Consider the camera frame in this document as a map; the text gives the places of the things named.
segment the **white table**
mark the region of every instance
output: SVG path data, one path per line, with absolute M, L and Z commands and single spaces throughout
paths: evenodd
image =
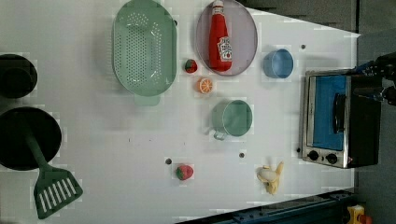
M 358 35 L 250 9 L 259 46 L 236 77 L 206 70 L 194 49 L 194 29 L 210 0 L 162 0 L 178 21 L 177 79 L 159 105 L 139 107 L 111 68 L 112 18 L 118 0 L 0 0 L 0 51 L 24 52 L 38 71 L 36 90 L 1 109 L 38 106 L 60 121 L 64 141 L 52 165 L 74 172 L 84 194 L 44 221 L 36 217 L 37 170 L 0 167 L 0 219 L 17 223 L 172 223 L 353 187 L 353 170 L 298 158 L 306 70 L 356 65 Z M 266 77 L 262 58 L 289 49 L 296 67 L 286 80 Z M 199 63 L 195 75 L 182 67 Z M 216 82 L 210 97 L 192 89 L 198 76 Z M 239 139 L 206 133 L 210 110 L 223 98 L 252 105 L 254 127 Z M 244 152 L 246 157 L 239 158 Z M 167 158 L 173 160 L 166 165 Z M 256 177 L 260 166 L 285 162 L 276 196 Z M 175 178 L 178 163 L 194 176 Z

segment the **green spatula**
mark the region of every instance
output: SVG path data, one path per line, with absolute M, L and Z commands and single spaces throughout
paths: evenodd
M 24 116 L 21 116 L 20 127 L 40 169 L 34 195 L 38 218 L 44 219 L 81 196 L 82 188 L 70 172 L 47 163 Z

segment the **bottle label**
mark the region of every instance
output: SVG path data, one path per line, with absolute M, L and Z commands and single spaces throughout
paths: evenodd
M 222 62 L 231 62 L 233 50 L 231 49 L 230 37 L 224 36 L 218 43 L 219 55 Z
M 224 8 L 223 7 L 213 7 L 212 15 L 220 14 L 224 16 Z

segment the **red fruit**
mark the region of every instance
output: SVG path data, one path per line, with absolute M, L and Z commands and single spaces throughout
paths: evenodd
M 189 165 L 180 165 L 176 169 L 177 178 L 179 178 L 180 180 L 186 180 L 190 178 L 193 173 L 194 171 Z
M 198 64 L 195 60 L 188 59 L 184 69 L 186 69 L 186 72 L 188 72 L 188 73 L 194 73 L 198 69 Z

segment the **green mug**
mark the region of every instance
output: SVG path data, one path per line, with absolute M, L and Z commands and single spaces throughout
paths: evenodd
M 253 115 L 250 106 L 241 100 L 221 102 L 212 112 L 214 137 L 224 140 L 227 135 L 239 137 L 250 129 Z

